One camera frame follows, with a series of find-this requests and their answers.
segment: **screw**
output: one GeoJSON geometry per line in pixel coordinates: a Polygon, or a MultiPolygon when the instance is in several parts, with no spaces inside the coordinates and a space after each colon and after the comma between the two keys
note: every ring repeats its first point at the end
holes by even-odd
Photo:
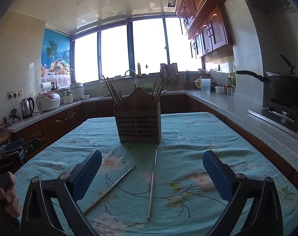
{"type": "Polygon", "coordinates": [[[273,179],[268,176],[268,177],[266,177],[266,181],[269,182],[269,183],[272,183],[273,182],[273,179]]]}
{"type": "Polygon", "coordinates": [[[32,183],[36,183],[38,182],[38,180],[39,180],[38,176],[35,176],[32,178],[32,183]]]}
{"type": "Polygon", "coordinates": [[[68,173],[62,173],[60,175],[60,179],[66,179],[68,177],[68,173]]]}
{"type": "Polygon", "coordinates": [[[244,179],[245,178],[245,175],[242,174],[242,173],[237,173],[237,178],[238,179],[244,179]]]}

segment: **granite countertop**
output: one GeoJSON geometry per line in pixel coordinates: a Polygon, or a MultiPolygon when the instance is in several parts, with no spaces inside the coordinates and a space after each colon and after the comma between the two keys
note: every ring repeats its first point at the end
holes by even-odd
{"type": "MultiPolygon", "coordinates": [[[[298,172],[298,140],[274,125],[248,113],[248,109],[261,109],[260,106],[231,96],[216,94],[215,92],[202,93],[200,90],[168,90],[162,95],[188,95],[216,110],[272,148],[298,172]]],[[[89,98],[88,100],[75,101],[67,105],[60,105],[55,110],[37,113],[31,118],[21,120],[21,122],[15,122],[7,129],[7,131],[15,133],[35,122],[71,107],[75,107],[82,103],[105,100],[111,100],[111,98],[94,97],[89,98]]]]}

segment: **electric kettle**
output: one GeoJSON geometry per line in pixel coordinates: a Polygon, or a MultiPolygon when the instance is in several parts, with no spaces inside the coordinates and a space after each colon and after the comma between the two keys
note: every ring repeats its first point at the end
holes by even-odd
{"type": "Polygon", "coordinates": [[[27,119],[32,116],[34,112],[34,100],[33,98],[25,98],[21,101],[21,110],[23,119],[27,119]]]}

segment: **human hand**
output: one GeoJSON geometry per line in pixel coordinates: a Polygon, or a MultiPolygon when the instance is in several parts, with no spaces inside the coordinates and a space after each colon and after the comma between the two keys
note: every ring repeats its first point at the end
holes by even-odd
{"type": "Polygon", "coordinates": [[[17,197],[16,186],[14,182],[13,174],[9,175],[10,185],[6,192],[0,188],[0,200],[6,199],[7,203],[4,206],[4,210],[13,218],[17,218],[21,215],[21,206],[19,205],[19,198],[17,197]]]}

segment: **wok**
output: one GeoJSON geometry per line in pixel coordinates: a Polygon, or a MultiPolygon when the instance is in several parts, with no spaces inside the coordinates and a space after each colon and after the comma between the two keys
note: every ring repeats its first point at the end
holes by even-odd
{"type": "MultiPolygon", "coordinates": [[[[288,59],[286,59],[281,54],[276,54],[283,58],[289,66],[290,74],[294,74],[293,69],[295,68],[290,64],[288,59]]],[[[251,75],[261,82],[266,82],[269,84],[271,90],[274,92],[277,98],[282,101],[289,103],[298,104],[298,77],[291,75],[268,75],[263,77],[251,71],[241,70],[236,71],[238,75],[251,75]]]]}

